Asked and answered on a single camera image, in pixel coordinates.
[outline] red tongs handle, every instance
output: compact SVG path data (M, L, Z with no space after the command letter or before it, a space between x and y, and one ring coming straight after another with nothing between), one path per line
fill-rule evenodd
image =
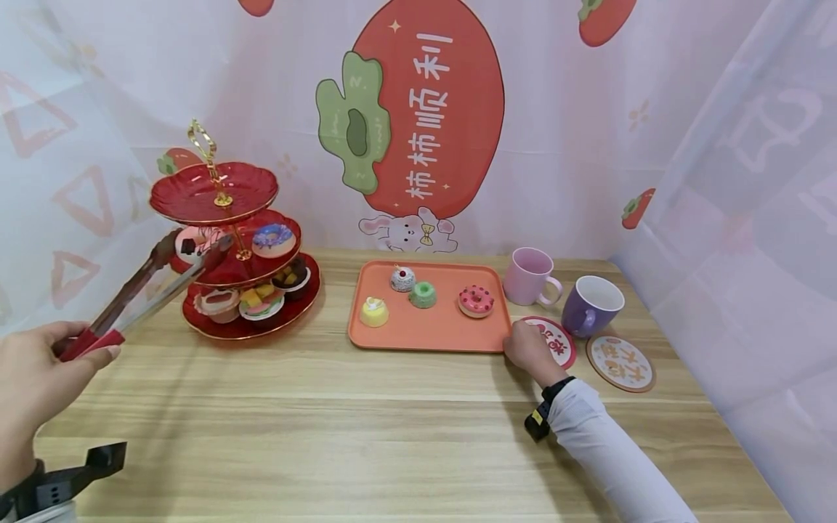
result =
M80 358L90 351L95 351L103 346L122 345L125 342L125 337L121 332L111 329L107 331L104 336L99 338L90 329L84 329L79 337L67 347L59 356L61 361L72 361Z

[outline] white sleeve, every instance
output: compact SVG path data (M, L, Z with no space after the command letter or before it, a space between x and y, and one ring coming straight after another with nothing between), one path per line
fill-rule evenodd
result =
M76 523L76 521L78 520L75 518L75 503L67 501L22 520L16 519L15 512L12 510L12 513L0 520L0 523Z
M692 523L697 518L634 440L608 415L596 392L575 379L549 411L567 452L604 492L624 523Z

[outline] pink mug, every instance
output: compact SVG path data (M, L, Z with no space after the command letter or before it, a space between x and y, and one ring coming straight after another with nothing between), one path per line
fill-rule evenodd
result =
M555 305L561 299L564 288L561 282L549 274L555 264L549 254L532 247L520 247L511 253L511 263L503 279L503 290L511 303L543 306ZM543 295L543 288L552 285L558 291L554 300Z

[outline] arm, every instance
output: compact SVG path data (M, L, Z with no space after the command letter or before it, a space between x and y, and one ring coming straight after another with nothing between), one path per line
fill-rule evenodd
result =
M624 523L691 523L689 507L587 383L568 383L549 411L558 442L605 493Z
M516 321L503 349L512 363L541 388L568 377L552 359L540 331ZM558 442L604 492L624 523L693 523L689 507L648 456L608 415L598 393L573 380L558 393L549 411Z
M43 473L41 466L34 474L38 428L66 409L119 354L119 347L103 347L74 361L60 362L56 357L60 347L85 327L84 323L59 321L0 339L0 495L11 491L9 498L17 503L11 513L0 512L0 523L36 518L55 523L75 521L72 502L32 515L37 502L30 496ZM24 515L33 518L16 520Z

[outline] red coaster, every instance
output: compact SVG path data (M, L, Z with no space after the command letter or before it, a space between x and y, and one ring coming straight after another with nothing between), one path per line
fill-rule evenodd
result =
M547 341L549 351L558 365L563 367L565 371L573 366L576 356L575 343L573 337L563 327L549 318L540 316L527 316L522 319L541 331L541 335Z

